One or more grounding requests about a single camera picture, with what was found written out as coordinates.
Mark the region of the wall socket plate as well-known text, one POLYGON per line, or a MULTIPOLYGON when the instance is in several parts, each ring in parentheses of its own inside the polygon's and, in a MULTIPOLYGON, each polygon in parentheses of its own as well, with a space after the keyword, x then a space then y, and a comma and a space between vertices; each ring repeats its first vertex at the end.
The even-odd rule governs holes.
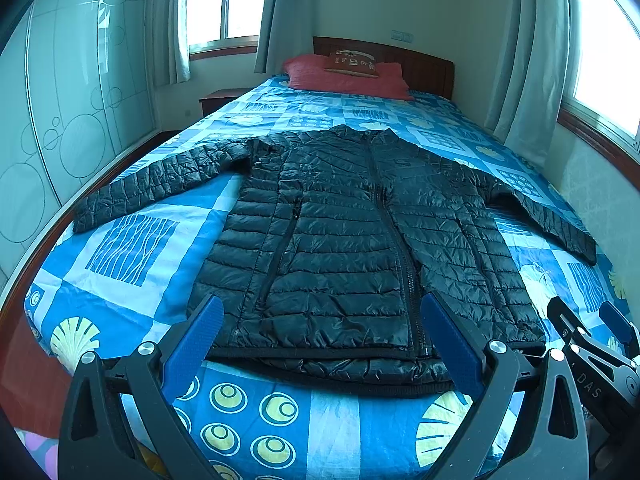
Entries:
POLYGON ((402 30, 393 29, 390 33, 390 39, 399 42, 405 42, 406 44, 412 44, 414 36, 411 32, 403 32, 402 30))

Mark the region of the dark wooden headboard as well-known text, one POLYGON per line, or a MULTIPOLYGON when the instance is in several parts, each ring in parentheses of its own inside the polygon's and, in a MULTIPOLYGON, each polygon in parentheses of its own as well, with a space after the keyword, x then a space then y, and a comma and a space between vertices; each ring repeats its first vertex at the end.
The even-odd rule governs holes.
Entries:
POLYGON ((449 60, 388 44, 314 36, 315 54, 328 55, 342 49, 369 53, 378 62, 399 63, 410 90, 437 94, 448 100, 452 98, 454 63, 449 60))

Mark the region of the right window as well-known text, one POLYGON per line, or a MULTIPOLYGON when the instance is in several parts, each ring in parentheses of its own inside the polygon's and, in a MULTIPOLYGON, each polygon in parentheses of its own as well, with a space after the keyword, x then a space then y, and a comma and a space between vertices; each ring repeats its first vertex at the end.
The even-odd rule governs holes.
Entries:
POLYGON ((639 9, 570 0, 570 76, 558 123, 639 185, 639 9))

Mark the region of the left window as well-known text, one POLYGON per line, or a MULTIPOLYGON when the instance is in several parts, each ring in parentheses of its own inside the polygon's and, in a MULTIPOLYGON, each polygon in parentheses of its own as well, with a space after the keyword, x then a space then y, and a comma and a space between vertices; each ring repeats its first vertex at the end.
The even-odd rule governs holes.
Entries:
POLYGON ((265 0, 186 0, 189 51, 255 47, 265 0))

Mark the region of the grey curtain left of headboard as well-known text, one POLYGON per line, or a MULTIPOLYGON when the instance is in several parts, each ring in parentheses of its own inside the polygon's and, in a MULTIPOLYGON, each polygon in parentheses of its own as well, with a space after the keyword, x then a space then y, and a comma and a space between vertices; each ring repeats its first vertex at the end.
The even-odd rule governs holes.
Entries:
POLYGON ((278 74, 290 58, 312 52, 312 0, 264 0, 254 72, 278 74))

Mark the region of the small dark red cushion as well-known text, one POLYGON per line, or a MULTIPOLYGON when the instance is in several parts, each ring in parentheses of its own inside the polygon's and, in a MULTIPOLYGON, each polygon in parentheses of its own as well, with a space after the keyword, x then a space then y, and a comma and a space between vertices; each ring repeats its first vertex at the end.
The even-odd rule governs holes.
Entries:
POLYGON ((378 78, 374 56, 350 49, 332 51, 326 60, 326 71, 354 77, 378 78))

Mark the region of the wooden nightstand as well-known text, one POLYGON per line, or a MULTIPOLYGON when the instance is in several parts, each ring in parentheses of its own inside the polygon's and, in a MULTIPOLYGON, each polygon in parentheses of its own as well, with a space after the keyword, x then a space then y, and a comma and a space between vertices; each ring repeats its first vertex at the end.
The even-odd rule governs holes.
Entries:
POLYGON ((224 107, 249 91, 250 88, 221 89, 209 93, 207 96, 203 96, 200 99, 203 116, 206 117, 216 112, 216 110, 220 110, 221 107, 224 107))

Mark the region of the grey curtain right of bed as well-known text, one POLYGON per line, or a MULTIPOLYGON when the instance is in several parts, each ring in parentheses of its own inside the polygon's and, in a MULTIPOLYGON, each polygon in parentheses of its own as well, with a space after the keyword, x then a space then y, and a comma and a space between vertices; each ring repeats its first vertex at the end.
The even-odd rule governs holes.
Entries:
POLYGON ((541 169, 570 62, 570 0, 511 0, 485 127, 541 169))

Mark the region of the grey curtain by wardrobe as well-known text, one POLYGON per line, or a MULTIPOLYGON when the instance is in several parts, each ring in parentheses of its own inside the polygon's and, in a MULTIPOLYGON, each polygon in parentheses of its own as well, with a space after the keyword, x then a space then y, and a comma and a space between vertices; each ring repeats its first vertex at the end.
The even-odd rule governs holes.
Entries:
POLYGON ((188 0, 150 0, 151 62, 155 87, 190 79, 186 4, 188 0))

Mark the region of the black quilted puffer jacket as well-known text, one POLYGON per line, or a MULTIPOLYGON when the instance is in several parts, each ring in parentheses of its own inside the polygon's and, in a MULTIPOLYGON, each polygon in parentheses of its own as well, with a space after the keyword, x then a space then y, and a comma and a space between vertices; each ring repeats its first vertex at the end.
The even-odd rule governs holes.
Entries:
POLYGON ((77 206, 87 232, 242 174, 188 307, 218 298, 212 361, 305 382, 418 396, 452 381, 421 318, 427 294, 480 333, 540 350, 546 336, 494 215, 510 210, 584 263, 596 244, 487 172, 396 133, 337 126, 224 140, 165 157, 77 206))

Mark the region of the red pillow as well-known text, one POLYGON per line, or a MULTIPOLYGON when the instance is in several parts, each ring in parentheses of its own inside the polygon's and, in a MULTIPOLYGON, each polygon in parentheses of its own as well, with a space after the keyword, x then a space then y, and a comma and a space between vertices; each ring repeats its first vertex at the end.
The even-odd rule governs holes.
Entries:
POLYGON ((296 90, 311 90, 376 96, 377 98, 411 101, 409 86, 402 76, 399 63, 378 63, 377 77, 330 72, 325 55, 304 54, 283 63, 288 75, 288 86, 296 90))

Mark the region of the window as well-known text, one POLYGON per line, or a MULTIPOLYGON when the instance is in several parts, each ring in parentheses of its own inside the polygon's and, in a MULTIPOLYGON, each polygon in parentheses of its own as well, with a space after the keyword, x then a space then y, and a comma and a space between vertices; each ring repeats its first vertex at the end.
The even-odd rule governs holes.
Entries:
POLYGON ((265 0, 186 0, 189 51, 255 47, 265 0))
POLYGON ((558 123, 639 185, 639 9, 570 0, 570 76, 558 123))

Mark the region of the white glass wardrobe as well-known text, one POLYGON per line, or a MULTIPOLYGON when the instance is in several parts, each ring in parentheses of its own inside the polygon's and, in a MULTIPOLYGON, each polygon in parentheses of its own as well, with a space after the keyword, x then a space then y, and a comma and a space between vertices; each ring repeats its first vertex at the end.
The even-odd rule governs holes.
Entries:
POLYGON ((148 0, 34 0, 1 53, 1 290, 51 222, 156 133, 148 0))

